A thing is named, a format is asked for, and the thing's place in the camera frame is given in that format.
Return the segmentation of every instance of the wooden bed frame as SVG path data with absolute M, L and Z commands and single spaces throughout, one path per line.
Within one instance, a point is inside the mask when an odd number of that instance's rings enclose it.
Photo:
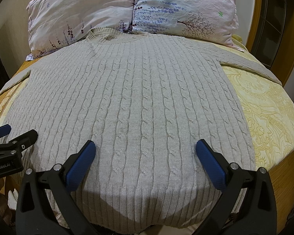
M 255 0 L 254 13 L 248 34 L 246 48 L 251 52 L 260 19 L 262 0 Z M 287 22 L 284 26 L 283 36 L 271 71 L 282 82 L 287 82 L 294 67 L 294 2 L 287 0 Z
M 287 217 L 294 207 L 294 151 L 270 171 L 278 212 L 279 233 L 285 226 Z

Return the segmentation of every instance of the blue gripper pad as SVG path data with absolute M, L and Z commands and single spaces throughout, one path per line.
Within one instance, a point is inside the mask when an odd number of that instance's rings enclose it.
M 82 151 L 82 153 L 79 155 L 65 177 L 65 189 L 68 192 L 76 191 L 83 180 L 88 168 L 96 156 L 96 145 L 92 141 L 88 141 L 88 144 L 85 144 L 80 151 Z
M 207 172 L 213 186 L 224 192 L 227 187 L 226 174 L 208 147 L 201 140 L 197 141 L 196 154 Z
M 11 131 L 11 126 L 9 124 L 0 126 L 0 138 L 8 135 Z

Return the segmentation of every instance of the ribbed neckline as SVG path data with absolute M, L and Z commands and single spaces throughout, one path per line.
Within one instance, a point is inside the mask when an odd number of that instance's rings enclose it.
M 88 31 L 86 40 L 99 44 L 125 43 L 145 38 L 148 34 L 147 32 L 127 34 L 112 28 L 97 27 Z

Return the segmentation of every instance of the bed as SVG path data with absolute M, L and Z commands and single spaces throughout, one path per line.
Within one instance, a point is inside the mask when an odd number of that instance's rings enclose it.
M 262 66 L 242 45 L 239 37 L 233 36 L 231 41 L 235 49 L 219 44 L 213 45 L 226 53 L 235 54 Z M 194 40 L 194 42 L 200 42 L 203 45 L 205 43 L 202 40 Z M 46 54 L 33 61 L 24 62 L 14 77 L 38 61 L 43 63 L 49 56 Z M 280 84 L 229 63 L 221 65 L 242 106 L 255 150 L 255 169 L 265 167 L 270 170 L 294 150 L 294 104 Z M 15 100 L 26 91 L 29 80 L 30 76 L 24 76 L 1 91 L 0 126 L 5 123 Z M 176 232 L 186 232 L 186 234 L 188 231 L 176 230 Z

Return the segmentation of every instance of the sweater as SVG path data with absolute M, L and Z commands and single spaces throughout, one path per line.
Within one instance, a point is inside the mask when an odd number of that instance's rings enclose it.
M 96 157 L 72 197 L 92 223 L 119 233 L 199 223 L 220 196 L 195 154 L 199 139 L 255 170 L 242 107 L 220 64 L 279 82 L 261 64 L 209 42 L 92 29 L 6 84 L 30 74 L 6 116 L 12 131 L 3 142 L 35 129 L 38 140 L 22 160 L 24 170 L 38 172 L 91 139 Z

